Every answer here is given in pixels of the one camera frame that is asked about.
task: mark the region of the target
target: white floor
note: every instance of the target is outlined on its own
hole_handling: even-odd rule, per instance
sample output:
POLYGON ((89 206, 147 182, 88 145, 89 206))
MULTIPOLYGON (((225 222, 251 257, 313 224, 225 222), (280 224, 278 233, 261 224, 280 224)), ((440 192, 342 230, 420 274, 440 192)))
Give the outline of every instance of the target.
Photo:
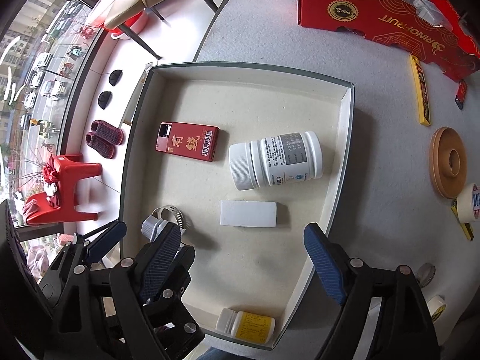
MULTIPOLYGON (((222 0, 214 0, 220 5, 222 0)), ((81 152, 83 161, 100 163, 103 166, 101 176, 81 180, 77 192, 80 205, 77 210, 98 212, 97 221, 76 223, 76 230, 85 234, 119 217, 120 190, 122 184, 123 163, 125 159, 126 140, 130 132, 128 125, 122 123, 122 116, 130 96, 143 73, 145 65, 152 62, 169 64, 191 62, 197 52, 208 26, 214 16, 213 11, 203 0, 165 0, 157 9, 166 19, 160 21, 151 12, 145 29, 140 37, 162 59, 156 61, 147 51, 132 40, 119 40, 113 49, 109 61, 102 71, 85 123, 84 135, 90 131, 96 119, 105 120, 114 126, 121 126, 125 133, 123 145, 117 147, 113 159, 105 159, 83 141, 81 152), (109 84, 112 71, 121 69, 122 76, 116 86, 109 84), (105 110, 98 106, 97 99, 103 91, 112 92, 111 100, 105 110)))

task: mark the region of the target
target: window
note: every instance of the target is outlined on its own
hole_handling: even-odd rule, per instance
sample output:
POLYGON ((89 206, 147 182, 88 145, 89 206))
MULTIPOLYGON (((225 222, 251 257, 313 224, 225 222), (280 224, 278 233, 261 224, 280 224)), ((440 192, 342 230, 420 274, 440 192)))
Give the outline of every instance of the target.
MULTIPOLYGON (((0 198, 8 200, 17 227, 25 224, 25 201, 44 191, 42 166, 56 154, 73 83, 98 32, 83 25, 90 10, 80 0, 27 0, 0 39, 4 50, 9 47, 0 65, 0 171, 5 179, 0 198), (81 9, 67 9, 72 2, 81 9), (33 125, 30 119, 43 123, 33 125)), ((41 237, 25 247, 28 252, 44 245, 51 262, 56 239, 41 237)))

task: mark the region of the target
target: white barcode label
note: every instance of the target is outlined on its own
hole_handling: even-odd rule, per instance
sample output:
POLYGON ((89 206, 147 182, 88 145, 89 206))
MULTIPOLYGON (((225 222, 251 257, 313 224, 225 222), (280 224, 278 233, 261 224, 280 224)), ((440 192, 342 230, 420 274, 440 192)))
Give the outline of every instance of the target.
POLYGON ((212 141, 213 131, 207 131, 205 134, 205 140, 203 141, 202 155, 208 155, 208 149, 210 149, 210 142, 212 141))

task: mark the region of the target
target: gray tablecloth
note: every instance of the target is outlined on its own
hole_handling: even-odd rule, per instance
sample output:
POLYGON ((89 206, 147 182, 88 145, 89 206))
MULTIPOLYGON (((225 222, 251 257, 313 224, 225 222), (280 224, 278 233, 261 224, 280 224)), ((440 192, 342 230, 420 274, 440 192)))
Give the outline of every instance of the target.
MULTIPOLYGON (((355 114, 349 164, 330 239, 370 266, 414 270, 433 263, 437 273, 426 299, 445 298, 435 323, 443 343, 480 284, 480 235, 468 242, 429 179, 431 136, 442 126, 462 137, 467 182, 480 183, 480 75, 467 79, 463 111, 455 105, 458 84, 440 68, 423 64, 432 117, 419 125, 408 52, 352 33, 297 25, 296 0, 230 0, 213 24, 198 61, 239 61, 305 69, 351 81, 355 114)), ((313 359, 338 313, 316 276, 284 337, 261 351, 209 337, 212 345, 255 359, 313 359)), ((365 335, 373 334, 369 319, 365 335)), ((368 350, 364 337, 356 358, 368 350)))

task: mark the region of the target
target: brown plastic disc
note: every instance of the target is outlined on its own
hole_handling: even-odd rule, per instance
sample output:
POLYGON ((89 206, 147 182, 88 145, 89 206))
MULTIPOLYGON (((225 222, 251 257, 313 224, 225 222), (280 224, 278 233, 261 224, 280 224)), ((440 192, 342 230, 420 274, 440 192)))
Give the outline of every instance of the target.
POLYGON ((436 130, 430 142, 429 160, 432 185, 444 198, 456 198, 465 186, 467 154, 453 128, 436 130))

